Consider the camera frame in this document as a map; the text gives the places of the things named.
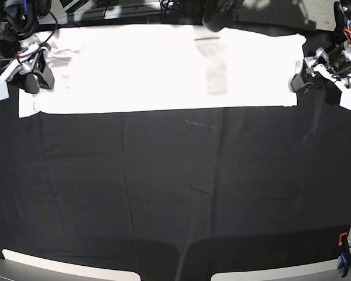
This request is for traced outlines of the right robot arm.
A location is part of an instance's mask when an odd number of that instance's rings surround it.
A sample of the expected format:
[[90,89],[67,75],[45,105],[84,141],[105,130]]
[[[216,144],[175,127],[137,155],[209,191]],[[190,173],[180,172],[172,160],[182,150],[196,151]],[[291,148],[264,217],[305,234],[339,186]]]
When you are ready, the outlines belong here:
[[48,41],[25,43],[39,27],[39,18],[51,14],[51,1],[0,1],[0,101],[9,97],[9,85],[27,93],[54,87],[46,63]]

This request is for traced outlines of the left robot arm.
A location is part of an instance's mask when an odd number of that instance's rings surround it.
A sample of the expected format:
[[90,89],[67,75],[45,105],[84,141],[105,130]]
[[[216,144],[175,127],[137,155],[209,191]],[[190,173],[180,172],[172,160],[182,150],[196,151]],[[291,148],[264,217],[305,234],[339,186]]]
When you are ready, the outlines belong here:
[[335,1],[334,46],[315,51],[299,61],[299,69],[289,83],[295,93],[320,90],[329,84],[342,85],[351,92],[351,1]]

